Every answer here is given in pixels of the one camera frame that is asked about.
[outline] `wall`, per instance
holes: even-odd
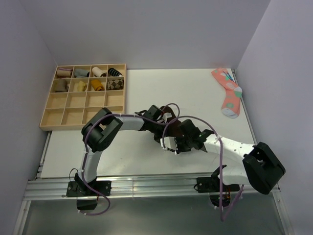
[[[39,166],[39,129],[55,69],[45,43],[18,0],[0,2],[0,234],[11,234],[28,179]]]
[[[312,7],[272,0],[237,70],[257,140],[286,167],[280,185],[301,235],[313,230]]]
[[[236,68],[269,0],[20,0],[59,65]]]

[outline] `polka dot sock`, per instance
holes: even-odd
[[[236,118],[240,113],[240,98],[243,93],[226,69],[212,71],[213,77],[225,88],[226,96],[222,105],[222,113],[229,118]]]

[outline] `empty compartment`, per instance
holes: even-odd
[[[49,95],[46,109],[64,108],[67,100],[67,93],[53,93]]]
[[[63,81],[61,81],[61,80],[65,81],[65,86],[67,87],[67,88],[65,88],[64,92],[58,92],[57,91],[58,83],[59,82],[63,83]],[[52,82],[52,87],[51,87],[50,93],[67,93],[67,91],[69,90],[69,85],[70,85],[70,78],[54,79]]]
[[[73,78],[89,77],[91,65],[76,65],[73,70]]]
[[[82,124],[84,108],[65,108],[62,125]]]
[[[123,106],[124,92],[123,91],[106,91],[104,106]]]
[[[105,92],[87,92],[86,107],[103,107]]]
[[[97,77],[97,78],[91,78],[90,80],[89,80],[89,84],[88,84],[88,91],[89,92],[94,92],[94,91],[96,91],[95,89],[94,89],[94,87],[92,86],[92,81],[95,81],[95,80],[98,80],[100,83],[101,83],[101,85],[103,86],[103,89],[105,90],[106,89],[106,82],[107,82],[107,78],[106,77]]]
[[[121,91],[124,89],[124,77],[108,77],[106,91]]]
[[[109,69],[111,69],[111,68],[119,71],[122,74],[122,76],[126,75],[126,65],[125,64],[108,65],[108,77],[114,77],[113,75],[109,74]]]
[[[69,92],[85,92],[85,91],[87,91],[88,80],[89,80],[88,78],[73,78],[73,79],[71,79],[68,91]],[[80,88],[81,88],[80,84],[82,84],[80,82],[83,82],[85,84],[85,86],[84,86],[85,89],[80,90]]]
[[[102,107],[91,107],[91,108],[85,108],[84,110],[84,116],[83,116],[83,124],[86,124],[90,121],[98,112],[102,109]]]
[[[123,106],[108,106],[106,108],[109,109],[112,113],[123,113]]]
[[[71,78],[73,74],[74,66],[58,66],[55,71],[54,79],[57,78]]]
[[[67,108],[79,108],[85,106],[86,92],[68,93],[66,106]]]
[[[102,70],[102,72],[105,72],[106,76],[107,76],[107,74],[108,74],[108,65],[92,65],[91,66],[91,71],[90,71],[90,77],[100,77],[99,76],[101,74],[100,71],[97,71],[97,72],[99,72],[98,74],[95,74],[94,71],[92,71],[92,69],[94,67],[98,67],[100,70]]]
[[[41,126],[61,125],[64,109],[46,109],[41,121]]]

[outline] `sock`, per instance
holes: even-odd
[[[236,118],[240,113],[242,89],[229,75],[226,69],[212,71],[213,77],[225,88],[226,96],[222,105],[222,113],[229,118]]]

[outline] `green polka dot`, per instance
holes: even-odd
[[[233,103],[227,103],[227,104],[226,104],[226,107],[228,107],[228,108],[233,108],[233,107],[234,107],[234,104],[233,104]]]
[[[234,93],[235,93],[235,96],[237,96],[237,97],[241,97],[241,95],[243,94],[242,92],[237,92],[237,91],[234,91]]]

